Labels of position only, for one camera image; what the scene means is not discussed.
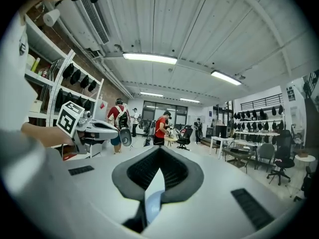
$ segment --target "white t-shirt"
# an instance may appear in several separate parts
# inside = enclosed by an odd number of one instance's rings
[[[29,45],[26,25],[21,25],[17,13],[11,20],[0,44],[0,94],[1,123],[0,128],[20,130],[37,93],[24,79]]]
[[[138,118],[139,118],[139,113],[138,113],[138,112],[134,113],[134,121],[133,121],[133,124],[138,124],[138,123],[139,123],[139,122],[138,122]]]

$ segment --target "man in red shirt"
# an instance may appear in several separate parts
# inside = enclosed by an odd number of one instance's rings
[[[123,105],[123,100],[121,98],[117,98],[116,99],[116,105],[113,106],[110,111],[109,111],[109,114],[108,114],[108,121],[109,123],[113,123],[114,126],[118,129],[118,125],[115,124],[115,120],[116,118],[118,117],[118,115],[120,114],[120,111],[124,111],[124,109],[126,109],[126,107]],[[129,111],[126,110],[127,112],[127,118],[128,120],[130,119],[130,114],[129,114]],[[111,139],[111,145],[114,146],[114,151],[115,153],[120,153],[121,152],[121,139],[120,139],[120,135],[118,135],[116,138],[114,139]]]
[[[164,128],[165,127],[165,122],[167,119],[170,118],[170,112],[166,111],[164,114],[159,117],[159,119],[156,121],[155,125],[155,135],[153,139],[154,145],[164,145],[164,136],[167,134],[167,130]]]

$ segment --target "box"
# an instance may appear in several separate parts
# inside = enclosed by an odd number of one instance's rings
[[[42,101],[35,100],[30,108],[30,112],[39,113],[41,111]]]
[[[304,150],[298,151],[298,156],[299,157],[308,157],[308,153],[305,152]]]

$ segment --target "red shirt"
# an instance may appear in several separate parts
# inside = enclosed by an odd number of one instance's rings
[[[158,138],[164,138],[165,133],[160,131],[160,123],[164,123],[165,126],[165,118],[160,117],[157,121],[156,121],[156,126],[155,126],[155,136]]]
[[[124,111],[123,105],[117,105],[117,106],[120,107],[121,111]],[[115,106],[113,106],[109,111],[108,119],[113,120],[113,122],[115,122],[119,114],[120,114],[119,110]]]

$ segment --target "air vent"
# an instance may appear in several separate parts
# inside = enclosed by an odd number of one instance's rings
[[[106,34],[106,31],[101,23],[99,16],[97,15],[97,12],[94,8],[94,5],[90,2],[90,0],[81,0],[81,1],[83,3],[83,6],[84,6],[86,12],[88,13],[90,20],[92,21],[92,24],[93,24],[97,34],[101,38],[103,44],[109,42],[109,38]]]

